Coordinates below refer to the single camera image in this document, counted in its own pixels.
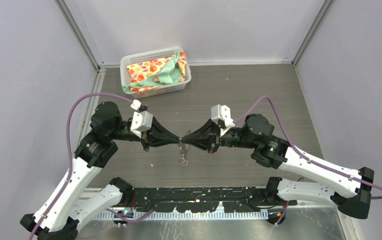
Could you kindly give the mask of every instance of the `enclosure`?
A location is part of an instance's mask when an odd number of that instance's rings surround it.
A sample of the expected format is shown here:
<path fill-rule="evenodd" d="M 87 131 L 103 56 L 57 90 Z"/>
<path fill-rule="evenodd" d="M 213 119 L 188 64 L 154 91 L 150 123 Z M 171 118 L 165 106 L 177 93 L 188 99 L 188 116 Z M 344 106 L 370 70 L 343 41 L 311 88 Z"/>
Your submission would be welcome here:
<path fill-rule="evenodd" d="M 196 131 L 217 104 L 237 119 L 268 95 L 300 149 L 346 168 L 371 168 L 382 186 L 382 1 L 0 0 L 0 239 L 27 239 L 19 221 L 63 179 L 74 102 L 100 92 L 132 99 L 123 91 L 121 59 L 172 47 L 185 52 L 190 82 L 184 90 L 139 99 L 171 133 Z M 117 104 L 124 120 L 134 113 L 108 96 L 82 101 L 70 124 L 73 151 L 106 101 Z M 253 113 L 286 137 L 267 101 Z M 115 143 L 118 151 L 81 201 L 115 177 L 134 188 L 265 187 L 270 177 L 301 177 L 257 164 L 245 148 L 208 154 L 171 144 L 147 152 L 137 142 Z M 382 199 L 372 200 L 363 220 L 297 200 L 278 227 L 234 217 L 109 226 L 111 219 L 93 220 L 77 239 L 377 240 Z"/>

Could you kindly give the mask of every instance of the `wooden surface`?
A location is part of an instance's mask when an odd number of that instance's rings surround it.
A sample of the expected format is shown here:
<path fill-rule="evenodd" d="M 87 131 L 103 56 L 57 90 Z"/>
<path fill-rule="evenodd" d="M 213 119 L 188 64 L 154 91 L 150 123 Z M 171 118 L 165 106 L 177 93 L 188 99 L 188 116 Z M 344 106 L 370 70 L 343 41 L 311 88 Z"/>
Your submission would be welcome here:
<path fill-rule="evenodd" d="M 318 139 L 297 79 L 290 64 L 192 66 L 191 82 L 182 91 L 141 98 L 148 111 L 172 133 L 183 136 L 195 131 L 211 116 L 211 107 L 221 104 L 231 108 L 233 119 L 239 118 L 262 95 L 269 95 L 293 142 L 301 149 L 322 157 Z M 122 91 L 118 68 L 105 74 L 102 92 L 126 94 Z M 100 102 L 118 104 L 122 118 L 133 110 L 129 104 L 109 97 Z M 263 114 L 284 135 L 267 102 L 254 113 Z M 187 166 L 180 164 L 177 145 L 150 148 L 144 152 L 138 142 L 117 141 L 119 150 L 89 187 L 102 188 L 114 177 L 121 177 L 135 187 L 196 186 L 265 186 L 269 177 L 296 180 L 290 172 L 265 168 L 250 158 L 251 149 L 219 148 L 215 154 L 191 147 Z"/>

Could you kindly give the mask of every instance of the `plastic basket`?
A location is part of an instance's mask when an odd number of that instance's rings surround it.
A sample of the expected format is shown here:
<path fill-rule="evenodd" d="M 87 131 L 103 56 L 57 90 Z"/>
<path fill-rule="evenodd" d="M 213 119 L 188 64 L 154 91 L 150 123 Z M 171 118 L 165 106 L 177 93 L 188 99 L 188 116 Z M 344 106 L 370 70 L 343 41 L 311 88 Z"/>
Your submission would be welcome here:
<path fill-rule="evenodd" d="M 158 58 L 166 58 L 172 56 L 177 51 L 183 52 L 184 50 L 180 47 L 171 47 L 161 50 L 147 51 L 142 53 L 137 53 L 133 55 L 124 56 L 120 60 L 120 81 L 123 86 L 128 86 L 131 83 L 131 75 L 128 72 L 127 66 L 131 64 L 137 64 L 145 61 L 150 61 L 152 59 Z M 130 94 L 132 97 L 139 99 L 159 94 L 166 94 L 170 92 L 180 91 L 185 88 L 187 83 L 191 81 L 191 70 L 188 61 L 185 66 L 185 80 L 169 85 L 158 86 L 154 89 L 144 91 L 144 92 L 136 92 L 136 91 L 124 91 L 126 94 Z"/>

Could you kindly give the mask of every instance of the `gray wall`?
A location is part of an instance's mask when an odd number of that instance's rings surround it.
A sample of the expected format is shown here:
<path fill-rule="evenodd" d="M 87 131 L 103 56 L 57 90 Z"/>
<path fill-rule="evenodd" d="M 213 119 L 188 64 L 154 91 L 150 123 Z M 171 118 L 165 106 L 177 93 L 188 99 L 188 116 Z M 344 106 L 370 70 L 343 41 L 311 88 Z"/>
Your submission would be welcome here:
<path fill-rule="evenodd" d="M 382 1 L 336 1 L 297 70 L 324 156 L 382 185 Z M 382 200 L 357 223 L 361 239 L 382 239 Z"/>
<path fill-rule="evenodd" d="M 19 221 L 68 168 L 66 117 L 95 71 L 53 0 L 0 0 L 0 240 L 25 240 Z M 84 105 L 72 120 L 76 136 Z"/>
<path fill-rule="evenodd" d="M 323 1 L 66 0 L 109 65 L 177 46 L 191 63 L 291 61 Z"/>

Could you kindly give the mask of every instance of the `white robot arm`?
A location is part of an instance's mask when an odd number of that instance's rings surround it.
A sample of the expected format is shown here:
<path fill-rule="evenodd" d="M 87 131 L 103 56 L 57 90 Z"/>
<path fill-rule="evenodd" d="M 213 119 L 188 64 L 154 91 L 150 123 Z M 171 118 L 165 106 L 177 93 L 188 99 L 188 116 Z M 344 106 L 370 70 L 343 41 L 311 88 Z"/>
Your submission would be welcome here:
<path fill-rule="evenodd" d="M 260 211 L 257 208 L 260 204 L 280 205 L 286 201 L 303 200 L 337 207 L 342 213 L 354 218 L 368 217 L 371 187 L 353 179 L 363 179 L 372 183 L 373 170 L 367 167 L 359 170 L 341 167 L 301 151 L 311 161 L 347 173 L 352 178 L 312 164 L 302 159 L 286 140 L 274 136 L 274 126 L 261 114 L 248 115 L 243 127 L 235 127 L 229 107 L 217 105 L 212 108 L 211 119 L 204 126 L 184 137 L 178 137 L 161 126 L 139 101 L 135 100 L 131 107 L 136 110 L 133 117 L 122 120 L 115 103 L 103 102 L 98 105 L 98 111 L 91 117 L 92 130 L 81 140 L 75 151 L 72 177 L 64 192 L 51 211 L 43 216 L 48 205 L 66 183 L 68 173 L 45 204 L 35 213 L 23 216 L 20 221 L 21 225 L 31 232 L 38 220 L 44 217 L 34 233 L 38 240 L 74 240 L 89 221 L 105 209 L 120 203 L 127 207 L 136 207 L 141 212 L 173 211 L 174 207 L 176 209 L 177 206 L 184 205 L 184 208 L 188 208 L 190 204 L 193 204 L 191 209 L 206 212 L 212 211 L 219 202 L 223 202 L 223 206 L 229 206 L 232 212 L 245 212 Z M 134 189 L 117 177 L 101 192 L 84 202 L 79 202 L 81 193 L 118 150 L 113 140 L 140 142 L 145 151 L 148 151 L 149 147 L 179 143 L 193 145 L 208 153 L 215 153 L 220 146 L 253 149 L 251 158 L 258 164 L 293 172 L 316 182 L 271 177 L 265 188 L 181 188 L 177 191 L 181 192 L 181 196 L 176 197 L 174 188 Z M 134 205 L 133 199 L 139 196 L 139 204 Z M 209 201 L 212 201 L 212 205 L 207 208 L 206 202 Z"/>

